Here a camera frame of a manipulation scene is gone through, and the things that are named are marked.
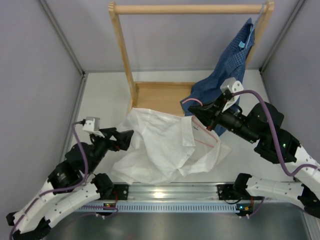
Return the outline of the pink wire hanger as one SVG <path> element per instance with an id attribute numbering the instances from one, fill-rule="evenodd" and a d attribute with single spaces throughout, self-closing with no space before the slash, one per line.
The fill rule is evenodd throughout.
<path id="1" fill-rule="evenodd" d="M 195 101 L 195 102 L 199 103 L 201 106 L 203 106 L 203 103 L 202 103 L 200 100 L 196 99 L 196 98 L 188 98 L 188 99 L 186 99 L 186 100 L 183 100 L 183 101 L 182 101 L 182 104 L 185 104 L 185 103 L 187 103 L 187 102 L 189 102 L 189 101 Z M 210 137 L 212 137 L 212 138 L 216 141 L 216 143 L 219 142 L 219 139 L 216 138 L 216 137 L 211 133 L 211 130 L 205 128 L 205 126 L 204 126 L 202 123 L 200 123 L 199 120 L 196 120 L 196 117 L 195 117 L 195 116 L 193 116 L 191 120 L 192 120 L 192 122 L 195 123 L 201 130 L 203 130 L 203 131 L 206 132 Z"/>

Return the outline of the white shirt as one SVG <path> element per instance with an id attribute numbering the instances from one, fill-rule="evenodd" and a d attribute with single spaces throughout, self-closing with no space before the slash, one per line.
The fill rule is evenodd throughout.
<path id="1" fill-rule="evenodd" d="M 127 151 L 114 158 L 111 172 L 132 184 L 161 185 L 180 177 L 210 172 L 230 152 L 192 122 L 192 116 L 176 116 L 147 108 L 133 108 L 117 126 L 134 130 Z"/>

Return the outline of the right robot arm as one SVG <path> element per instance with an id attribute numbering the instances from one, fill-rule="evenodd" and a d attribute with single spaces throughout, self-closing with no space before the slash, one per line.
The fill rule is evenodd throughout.
<path id="1" fill-rule="evenodd" d="M 281 167 L 292 182 L 266 180 L 239 173 L 232 192 L 239 198 L 262 197 L 291 203 L 307 214 L 320 217 L 320 165 L 290 132 L 281 128 L 284 115 L 265 102 L 255 91 L 246 90 L 258 99 L 248 115 L 235 113 L 227 105 L 238 93 L 223 93 L 205 105 L 188 110 L 208 129 L 220 125 L 238 137 L 256 143 L 253 149 L 264 160 Z"/>

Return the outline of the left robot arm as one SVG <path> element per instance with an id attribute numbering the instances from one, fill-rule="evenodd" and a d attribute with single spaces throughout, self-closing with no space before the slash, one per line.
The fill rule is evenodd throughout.
<path id="1" fill-rule="evenodd" d="M 85 204 L 109 199 L 115 185 L 106 173 L 88 177 L 108 151 L 129 149 L 134 131 L 115 127 L 90 133 L 90 143 L 76 141 L 65 159 L 49 174 L 42 188 L 21 210 L 10 212 L 6 220 L 11 240 L 41 240 L 65 217 Z"/>

